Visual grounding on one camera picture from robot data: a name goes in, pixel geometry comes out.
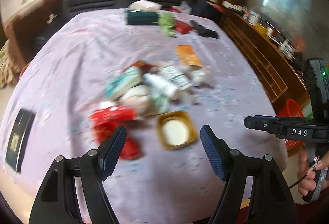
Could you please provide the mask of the person's right hand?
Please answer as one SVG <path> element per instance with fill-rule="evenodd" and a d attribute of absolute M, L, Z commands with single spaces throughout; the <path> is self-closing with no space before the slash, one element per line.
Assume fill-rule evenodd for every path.
<path fill-rule="evenodd" d="M 301 179 L 306 172 L 309 170 L 309 165 L 307 163 L 307 152 L 304 148 L 301 148 L 298 154 L 298 173 L 297 178 Z M 304 177 L 303 180 L 298 184 L 298 191 L 301 195 L 306 196 L 309 191 L 313 191 L 316 188 L 315 176 L 316 172 L 320 171 L 324 168 L 327 168 L 329 165 L 328 152 L 324 155 L 324 157 L 319 161 L 318 165 L 314 170 L 309 172 L 307 176 Z"/>

